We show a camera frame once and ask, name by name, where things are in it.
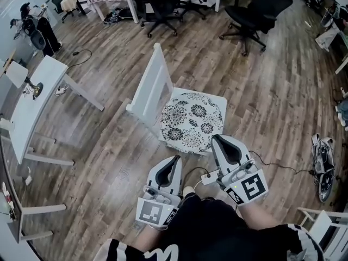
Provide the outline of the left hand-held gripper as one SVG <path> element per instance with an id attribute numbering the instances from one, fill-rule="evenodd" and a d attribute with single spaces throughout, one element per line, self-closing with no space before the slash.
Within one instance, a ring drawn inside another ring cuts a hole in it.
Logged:
<path id="1" fill-rule="evenodd" d="M 136 221 L 155 229 L 166 229 L 181 202 L 181 198 L 176 196 L 179 194 L 181 178 L 182 159 L 179 155 L 166 158 L 154 166 L 148 174 L 144 194 L 137 201 Z"/>

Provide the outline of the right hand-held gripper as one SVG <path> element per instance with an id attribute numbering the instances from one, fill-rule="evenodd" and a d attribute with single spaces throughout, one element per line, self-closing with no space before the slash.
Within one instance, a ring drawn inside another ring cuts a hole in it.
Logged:
<path id="1" fill-rule="evenodd" d="M 217 182 L 237 206 L 243 206 L 268 193 L 263 170 L 257 168 L 254 159 L 250 159 L 244 143 L 232 136 L 215 134 L 211 139 L 211 147 L 215 162 L 225 175 L 219 174 Z M 240 166 L 233 170 L 233 165 Z"/>

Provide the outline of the white black floral cushion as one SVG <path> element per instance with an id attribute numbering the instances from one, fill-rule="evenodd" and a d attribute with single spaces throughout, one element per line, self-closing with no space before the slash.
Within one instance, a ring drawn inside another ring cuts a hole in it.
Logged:
<path id="1" fill-rule="evenodd" d="M 211 152 L 211 138 L 223 132 L 227 100 L 201 92 L 173 95 L 161 113 L 161 136 L 166 144 L 184 153 Z"/>

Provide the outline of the white wooden chair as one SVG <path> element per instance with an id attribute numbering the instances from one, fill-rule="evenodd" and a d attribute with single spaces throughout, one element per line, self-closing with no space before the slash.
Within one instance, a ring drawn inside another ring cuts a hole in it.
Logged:
<path id="1" fill-rule="evenodd" d="M 198 91 L 175 87 L 171 81 L 161 45 L 155 43 L 153 48 L 153 54 L 135 95 L 126 109 L 144 124 L 159 141 L 168 146 L 161 136 L 160 129 L 163 108 L 173 95 L 181 91 Z"/>

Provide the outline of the person's left forearm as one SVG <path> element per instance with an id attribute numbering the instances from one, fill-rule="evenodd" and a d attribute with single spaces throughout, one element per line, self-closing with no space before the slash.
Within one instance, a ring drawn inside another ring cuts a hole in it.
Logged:
<path id="1" fill-rule="evenodd" d="M 155 228 L 151 225 L 146 225 L 142 232 L 139 234 L 139 240 L 142 245 L 153 245 L 157 242 L 159 237 L 167 231 L 165 228 Z"/>

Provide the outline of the person's right forearm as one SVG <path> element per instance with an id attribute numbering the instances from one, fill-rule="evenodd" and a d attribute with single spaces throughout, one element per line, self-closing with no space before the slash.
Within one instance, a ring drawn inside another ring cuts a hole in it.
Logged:
<path id="1" fill-rule="evenodd" d="M 261 230 L 279 225 L 279 222 L 255 202 L 239 206 L 241 217 L 251 229 Z"/>

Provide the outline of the person's white shoe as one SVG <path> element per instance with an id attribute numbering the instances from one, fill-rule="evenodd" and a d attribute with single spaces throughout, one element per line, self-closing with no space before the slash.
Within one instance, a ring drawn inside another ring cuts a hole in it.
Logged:
<path id="1" fill-rule="evenodd" d="M 183 200 L 188 200 L 192 197 L 195 197 L 195 189 L 191 186 L 185 186 L 183 189 Z"/>

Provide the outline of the person's black white shirt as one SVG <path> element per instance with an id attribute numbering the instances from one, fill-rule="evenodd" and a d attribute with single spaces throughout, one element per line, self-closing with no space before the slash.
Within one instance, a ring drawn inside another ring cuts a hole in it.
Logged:
<path id="1" fill-rule="evenodd" d="M 93 261 L 325 261 L 303 227 L 288 223 L 251 229 L 238 209 L 197 194 L 179 210 L 153 245 L 139 235 L 131 245 L 108 239 Z"/>

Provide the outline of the grey backpack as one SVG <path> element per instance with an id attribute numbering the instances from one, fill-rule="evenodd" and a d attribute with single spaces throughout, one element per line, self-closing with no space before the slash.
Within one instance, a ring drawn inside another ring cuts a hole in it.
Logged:
<path id="1" fill-rule="evenodd" d="M 312 174 L 319 200 L 322 203 L 328 200 L 333 187 L 335 171 L 333 145 L 334 140 L 332 138 L 320 139 L 319 133 L 312 136 Z"/>

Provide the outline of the white metal-legged table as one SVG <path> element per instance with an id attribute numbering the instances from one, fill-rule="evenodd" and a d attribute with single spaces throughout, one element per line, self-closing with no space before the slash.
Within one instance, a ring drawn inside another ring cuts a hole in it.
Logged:
<path id="1" fill-rule="evenodd" d="M 9 131 L 10 141 L 17 162 L 21 164 L 24 159 L 40 161 L 44 163 L 73 166 L 74 161 L 68 159 L 50 158 L 42 154 L 28 151 L 30 142 L 34 136 L 36 126 L 49 99 L 53 96 L 60 83 L 64 81 L 72 90 L 83 96 L 100 111 L 104 110 L 90 93 L 86 92 L 67 73 L 68 66 L 58 60 L 45 56 L 31 76 L 34 83 L 42 83 L 43 90 L 36 99 L 21 95 L 10 119 L 14 126 Z"/>

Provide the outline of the brass base table lamp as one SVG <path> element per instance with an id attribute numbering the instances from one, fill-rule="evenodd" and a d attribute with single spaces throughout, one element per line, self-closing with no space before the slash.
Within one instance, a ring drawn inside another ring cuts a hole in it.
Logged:
<path id="1" fill-rule="evenodd" d="M 38 82 L 37 85 L 35 85 L 30 81 L 30 78 L 28 76 L 25 78 L 24 82 L 30 86 L 30 88 L 32 89 L 33 100 L 36 100 L 40 96 L 43 90 L 43 87 L 44 87 L 43 83 Z"/>

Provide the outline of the black bags pile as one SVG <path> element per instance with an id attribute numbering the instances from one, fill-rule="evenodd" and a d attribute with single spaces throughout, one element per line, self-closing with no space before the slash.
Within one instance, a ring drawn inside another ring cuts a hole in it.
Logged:
<path id="1" fill-rule="evenodd" d="M 111 11 L 106 15 L 106 17 L 103 20 L 104 25 L 110 25 L 113 23 L 118 23 L 123 20 L 132 20 L 133 16 L 131 13 L 130 8 L 116 8 L 115 10 Z"/>

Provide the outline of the white wooden frame furniture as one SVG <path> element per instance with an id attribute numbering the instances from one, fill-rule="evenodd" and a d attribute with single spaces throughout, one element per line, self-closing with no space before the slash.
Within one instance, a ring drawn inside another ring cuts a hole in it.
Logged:
<path id="1" fill-rule="evenodd" d="M 297 210 L 304 215 L 301 226 L 307 227 L 319 243 L 325 261 L 348 261 L 348 213 L 303 207 Z"/>

